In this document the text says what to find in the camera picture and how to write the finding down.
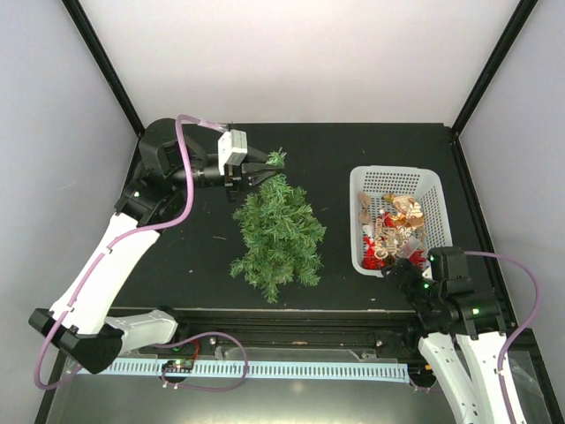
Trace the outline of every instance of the green artificial tree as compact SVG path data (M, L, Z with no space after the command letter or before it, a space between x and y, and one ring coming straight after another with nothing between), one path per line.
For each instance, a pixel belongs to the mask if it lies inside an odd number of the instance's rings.
M281 151L269 155L267 163L284 165ZM306 286L320 281L316 253L324 238L323 227L305 201L306 191L291 187L283 174L265 181L257 193L247 195L236 211L241 234L249 251L231 264L231 276L245 273L245 280L260 288L269 303L276 303L280 284L295 277Z

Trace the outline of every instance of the white plastic basket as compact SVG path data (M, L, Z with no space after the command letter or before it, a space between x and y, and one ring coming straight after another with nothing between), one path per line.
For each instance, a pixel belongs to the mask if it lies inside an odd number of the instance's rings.
M381 197L384 194L409 194L422 205L426 215L423 230L425 254L433 247L452 246L449 230L448 211L441 190L438 174L432 170L397 166L358 166L350 174L350 227L351 260L357 272L366 276L382 276L379 270L364 269L361 262L365 256L363 224L358 220L361 212L359 194L365 192L371 197L369 212L375 218L381 209L393 214L395 208Z

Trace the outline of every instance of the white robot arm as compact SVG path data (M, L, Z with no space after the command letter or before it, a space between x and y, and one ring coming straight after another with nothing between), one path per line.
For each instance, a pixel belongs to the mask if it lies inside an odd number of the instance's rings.
M222 132L218 154L208 155L184 134L179 119L152 123L139 141L137 175L124 189L117 212L87 265L50 309L32 313L29 323L90 373L100 373L121 353L165 344L175 334L176 321L160 310L120 318L107 315L136 263L159 238L157 228L164 229L161 223L169 223L185 206L183 187L186 191L192 184L224 187L233 200L237 193L283 170L266 164L266 154L248 147L244 132L224 128ZM139 227L147 229L136 231Z
M429 270L422 275L416 265L398 260L385 271L385 278L400 288L418 313L418 349L432 366L456 422L525 424L506 354L502 370L498 369L506 326L492 290L481 290L472 282L465 254L458 247L431 249L428 260L431 275Z

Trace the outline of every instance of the small pine sprig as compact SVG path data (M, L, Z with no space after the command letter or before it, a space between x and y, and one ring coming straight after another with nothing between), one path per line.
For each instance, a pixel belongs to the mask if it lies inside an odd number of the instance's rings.
M272 152L268 164L284 165L281 150ZM326 227L313 215L305 200L306 190L291 187L283 174L265 181L257 193L250 193L234 219L249 251L231 264L231 276L244 273L245 280L262 290L268 303L276 303L279 285L295 278L303 285L320 281L321 267L316 253Z

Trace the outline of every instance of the black table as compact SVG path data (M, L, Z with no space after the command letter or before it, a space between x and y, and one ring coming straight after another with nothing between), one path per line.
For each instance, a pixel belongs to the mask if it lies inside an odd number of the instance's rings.
M232 214L237 204L222 189L197 190L192 213L166 230L139 262L115 307L168 305L202 309L292 309L320 311L408 311L403 295L383 279L360 275L351 265L349 178L361 165L425 168L441 178L455 246L480 250L471 214L443 125L249 124L248 142L265 152L287 152L290 184L307 190L315 215L328 227L319 252L324 268L317 287L288 284L276 305L242 277L230 277L230 263L245 245ZM190 134L215 151L217 133L196 127ZM470 259L476 284L491 285L483 260Z

